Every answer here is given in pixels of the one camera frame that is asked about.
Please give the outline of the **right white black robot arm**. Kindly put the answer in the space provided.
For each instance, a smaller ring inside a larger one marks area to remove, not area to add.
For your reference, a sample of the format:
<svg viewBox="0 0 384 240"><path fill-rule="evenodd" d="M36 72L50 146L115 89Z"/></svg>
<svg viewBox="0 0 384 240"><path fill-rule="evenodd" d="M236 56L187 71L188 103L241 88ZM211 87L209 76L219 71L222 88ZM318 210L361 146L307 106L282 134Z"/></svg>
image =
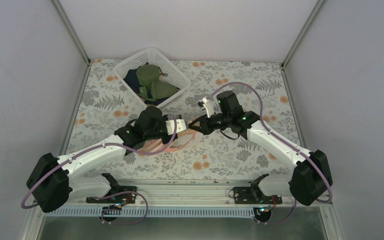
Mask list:
<svg viewBox="0 0 384 240"><path fill-rule="evenodd" d="M325 203L331 203L333 179L327 156L321 150L310 151L294 144L269 127L261 116L253 111L244 111L237 96L224 91L216 96L221 112L214 113L208 98L198 105L206 113L188 126L203 135L217 130L230 129L246 140L262 147L275 156L290 171L288 176L263 174L250 184L250 195L254 202L264 203L271 196L292 196L300 204L310 206L322 202L320 196L328 193Z"/></svg>

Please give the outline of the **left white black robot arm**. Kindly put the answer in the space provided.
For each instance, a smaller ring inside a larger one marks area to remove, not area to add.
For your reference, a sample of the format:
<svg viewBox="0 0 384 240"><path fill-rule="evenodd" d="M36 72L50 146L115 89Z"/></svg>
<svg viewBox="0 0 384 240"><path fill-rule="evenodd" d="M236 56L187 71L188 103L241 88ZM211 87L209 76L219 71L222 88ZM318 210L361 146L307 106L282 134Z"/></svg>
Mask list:
<svg viewBox="0 0 384 240"><path fill-rule="evenodd" d="M147 141L161 140L167 149L178 133L187 130L181 115L169 119L155 106L148 106L139 117L127 122L102 141L70 154L42 155L26 181L28 192L21 201L23 209L39 206L49 213L67 201L95 198L108 203L119 197L119 188L108 174L85 177L101 164L130 153L156 155L159 150L143 151Z"/></svg>

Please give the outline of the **peach floral mesh laundry bag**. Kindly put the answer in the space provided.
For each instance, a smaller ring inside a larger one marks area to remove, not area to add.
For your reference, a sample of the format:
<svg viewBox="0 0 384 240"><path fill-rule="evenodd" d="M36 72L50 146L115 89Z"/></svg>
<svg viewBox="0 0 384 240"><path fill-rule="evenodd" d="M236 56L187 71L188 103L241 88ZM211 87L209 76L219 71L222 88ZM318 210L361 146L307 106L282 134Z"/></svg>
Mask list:
<svg viewBox="0 0 384 240"><path fill-rule="evenodd" d="M192 129L184 130L177 134L177 138L167 147L162 153L174 153L185 148L196 137L197 131ZM147 140L143 147L139 149L140 152L153 153L163 149L166 144L163 144L161 139Z"/></svg>

